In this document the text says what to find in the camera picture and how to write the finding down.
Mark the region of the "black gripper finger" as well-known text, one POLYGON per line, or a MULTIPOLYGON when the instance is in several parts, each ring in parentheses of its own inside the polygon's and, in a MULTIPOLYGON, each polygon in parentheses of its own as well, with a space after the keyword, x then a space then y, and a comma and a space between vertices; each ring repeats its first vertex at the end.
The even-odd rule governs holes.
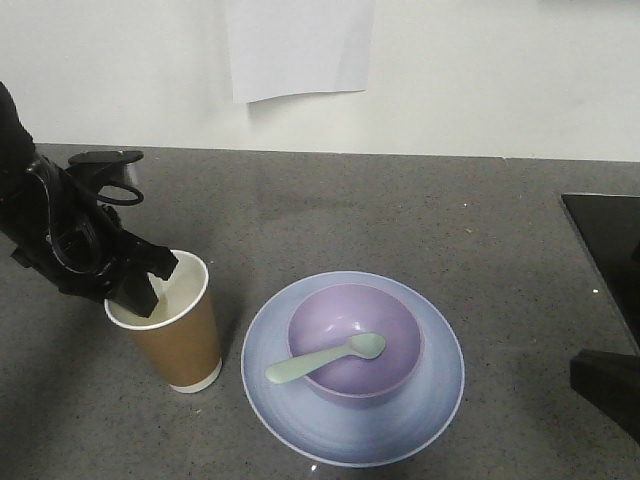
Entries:
POLYGON ((570 360, 570 386, 639 443, 639 357, 582 350, 570 360))

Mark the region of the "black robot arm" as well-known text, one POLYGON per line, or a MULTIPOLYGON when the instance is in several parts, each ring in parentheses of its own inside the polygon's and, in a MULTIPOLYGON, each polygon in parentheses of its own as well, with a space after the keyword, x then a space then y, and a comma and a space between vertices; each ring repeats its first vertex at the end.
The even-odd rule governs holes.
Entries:
POLYGON ((150 278, 168 278, 177 260, 125 230, 115 210, 143 201, 127 172, 142 157, 136 150, 84 152, 61 168, 37 151, 3 89, 1 231, 16 245, 13 259, 63 294, 149 316, 158 303, 150 278))

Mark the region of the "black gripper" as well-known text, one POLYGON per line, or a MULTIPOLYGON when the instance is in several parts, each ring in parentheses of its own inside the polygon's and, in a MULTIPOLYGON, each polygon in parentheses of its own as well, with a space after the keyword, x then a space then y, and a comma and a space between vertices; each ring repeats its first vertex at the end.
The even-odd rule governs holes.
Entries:
POLYGON ((126 231, 115 210, 143 201, 126 177, 142 157, 137 150, 85 152, 71 157, 66 169, 38 152, 11 160, 13 258, 64 294, 105 299, 148 318, 158 297, 147 273, 169 279, 178 259, 126 231))

